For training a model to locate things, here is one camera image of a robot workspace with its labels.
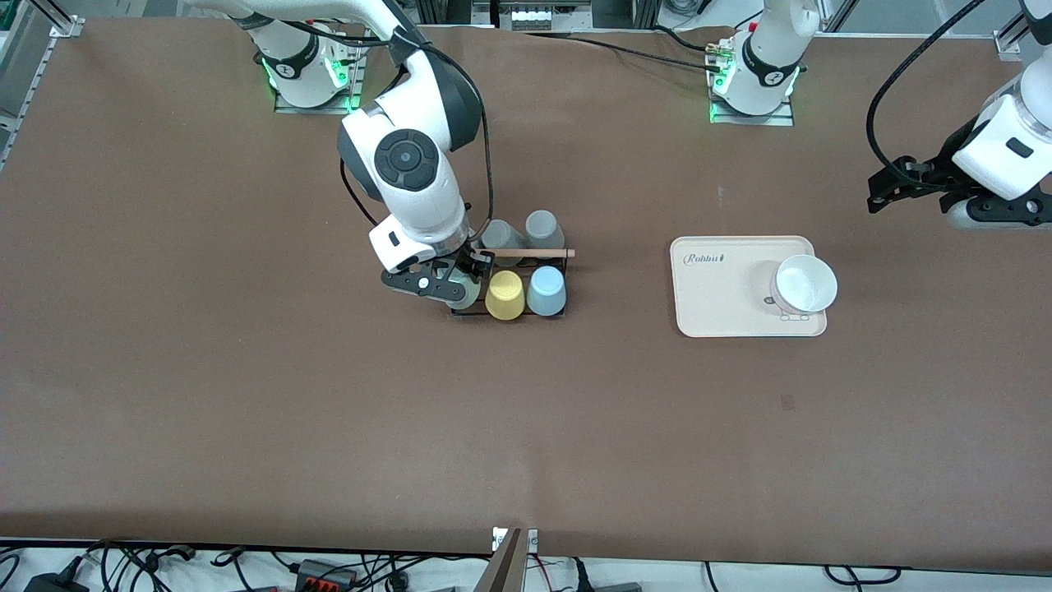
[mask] cup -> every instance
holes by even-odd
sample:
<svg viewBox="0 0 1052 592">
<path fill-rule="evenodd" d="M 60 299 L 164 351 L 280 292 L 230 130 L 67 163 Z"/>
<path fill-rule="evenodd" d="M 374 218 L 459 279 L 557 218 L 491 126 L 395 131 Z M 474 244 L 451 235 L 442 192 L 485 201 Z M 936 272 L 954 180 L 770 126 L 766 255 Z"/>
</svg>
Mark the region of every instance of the cup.
<svg viewBox="0 0 1052 592">
<path fill-rule="evenodd" d="M 538 209 L 526 218 L 526 244 L 530 248 L 563 248 L 566 237 L 554 213 Z"/>
<path fill-rule="evenodd" d="M 463 285 L 465 291 L 463 300 L 459 303 L 446 303 L 447 307 L 454 311 L 463 311 L 479 300 L 479 291 L 482 291 L 482 283 L 478 279 L 472 278 L 459 267 L 454 267 L 453 270 L 449 271 L 447 279 Z"/>
<path fill-rule="evenodd" d="M 550 318 L 566 308 L 566 281 L 563 271 L 551 265 L 533 270 L 526 290 L 526 306 L 534 314 Z"/>
<path fill-rule="evenodd" d="M 486 290 L 486 310 L 493 319 L 512 321 L 523 314 L 526 299 L 523 294 L 523 280 L 519 273 L 504 269 L 489 278 Z"/>
<path fill-rule="evenodd" d="M 787 313 L 821 313 L 836 300 L 836 274 L 813 254 L 793 254 L 771 278 L 771 299 Z"/>
<path fill-rule="evenodd" d="M 490 220 L 486 231 L 482 232 L 482 244 L 489 248 L 526 248 L 526 239 L 504 220 Z M 522 257 L 498 257 L 493 262 L 502 267 L 510 267 L 522 260 Z"/>
</svg>

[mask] metal bracket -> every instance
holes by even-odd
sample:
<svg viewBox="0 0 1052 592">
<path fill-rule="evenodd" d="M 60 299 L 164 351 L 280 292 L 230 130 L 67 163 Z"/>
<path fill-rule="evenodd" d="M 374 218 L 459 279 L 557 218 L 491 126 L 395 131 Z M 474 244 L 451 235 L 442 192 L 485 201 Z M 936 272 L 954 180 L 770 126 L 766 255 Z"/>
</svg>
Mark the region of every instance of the metal bracket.
<svg viewBox="0 0 1052 592">
<path fill-rule="evenodd" d="M 84 29 L 84 19 L 78 17 L 77 15 L 69 16 L 69 24 L 65 29 L 60 29 L 58 26 L 52 25 L 52 32 L 48 33 L 48 37 L 53 39 L 69 39 L 72 37 L 80 37 L 80 32 Z"/>
<path fill-rule="evenodd" d="M 40 11 L 40 14 L 47 17 L 47 20 L 52 21 L 50 36 L 53 38 L 80 36 L 84 19 L 65 12 L 56 0 L 29 0 L 29 3 Z"/>
<path fill-rule="evenodd" d="M 1028 33 L 1030 33 L 1030 23 L 1023 11 L 1019 11 L 1005 23 L 1005 26 L 993 32 L 993 40 L 997 44 L 997 56 L 1000 61 L 1017 62 L 1023 60 L 1019 56 L 1019 40 Z"/>
<path fill-rule="evenodd" d="M 52 59 L 55 42 L 55 39 L 47 42 L 47 48 L 44 50 L 43 57 L 40 58 L 40 65 L 37 66 L 37 73 L 33 75 L 33 82 L 29 83 L 29 89 L 25 93 L 25 100 L 22 101 L 22 106 L 19 107 L 18 115 L 15 117 L 14 128 L 9 129 L 11 134 L 7 136 L 7 141 L 4 142 L 3 149 L 0 150 L 0 170 L 3 169 L 3 165 L 7 163 L 7 158 L 11 156 L 11 148 L 15 145 L 18 130 L 21 128 L 22 121 L 25 120 L 25 114 L 29 109 L 29 101 L 33 100 L 33 95 L 37 93 L 37 86 L 40 85 L 40 78 L 44 75 L 47 60 Z"/>
<path fill-rule="evenodd" d="M 504 543 L 504 537 L 508 535 L 508 529 L 502 529 L 493 527 L 493 552 L 501 547 L 501 543 Z M 537 553 L 537 529 L 529 529 L 526 531 L 526 552 Z"/>
<path fill-rule="evenodd" d="M 17 125 L 18 125 L 18 116 L 12 115 L 6 110 L 0 108 L 0 129 L 3 129 L 5 131 L 14 131 Z"/>
</svg>

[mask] power adapter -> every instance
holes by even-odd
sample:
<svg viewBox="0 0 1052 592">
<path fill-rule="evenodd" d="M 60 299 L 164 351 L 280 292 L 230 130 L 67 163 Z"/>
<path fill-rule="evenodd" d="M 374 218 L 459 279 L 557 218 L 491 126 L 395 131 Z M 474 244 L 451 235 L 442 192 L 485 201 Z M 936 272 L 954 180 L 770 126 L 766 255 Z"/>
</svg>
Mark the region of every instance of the power adapter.
<svg viewBox="0 0 1052 592">
<path fill-rule="evenodd" d="M 318 592 L 350 592 L 351 586 L 358 580 L 355 570 L 339 568 L 324 562 L 304 559 L 296 572 L 297 590 L 317 590 Z"/>
<path fill-rule="evenodd" d="M 65 578 L 57 573 L 42 573 L 33 576 L 25 587 L 25 592 L 88 592 L 88 590 L 86 586 L 76 581 L 65 581 Z"/>
</svg>

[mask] gray cup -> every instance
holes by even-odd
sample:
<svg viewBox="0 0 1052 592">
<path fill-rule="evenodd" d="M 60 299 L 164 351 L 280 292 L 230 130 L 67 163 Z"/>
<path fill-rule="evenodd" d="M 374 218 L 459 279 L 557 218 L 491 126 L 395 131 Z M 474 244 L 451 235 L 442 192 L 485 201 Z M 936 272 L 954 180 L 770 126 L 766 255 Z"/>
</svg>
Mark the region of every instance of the gray cup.
<svg viewBox="0 0 1052 592">
<path fill-rule="evenodd" d="M 482 244 L 489 248 L 526 248 L 526 239 L 504 220 L 491 220 L 482 232 Z M 498 257 L 494 263 L 504 267 L 519 264 L 522 257 Z"/>
<path fill-rule="evenodd" d="M 566 237 L 559 220 L 547 209 L 538 209 L 526 218 L 526 243 L 530 248 L 563 248 Z"/>
</svg>

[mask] wooden stick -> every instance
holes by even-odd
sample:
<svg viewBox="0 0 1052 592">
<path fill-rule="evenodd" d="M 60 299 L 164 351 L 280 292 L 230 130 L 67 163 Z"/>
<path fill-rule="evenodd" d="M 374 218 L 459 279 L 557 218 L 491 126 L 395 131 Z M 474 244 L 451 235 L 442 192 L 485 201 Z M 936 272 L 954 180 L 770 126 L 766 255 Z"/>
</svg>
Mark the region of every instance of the wooden stick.
<svg viewBox="0 0 1052 592">
<path fill-rule="evenodd" d="M 548 259 L 572 259 L 578 256 L 573 248 L 479 248 L 480 252 L 492 252 L 494 257 L 545 257 Z"/>
</svg>

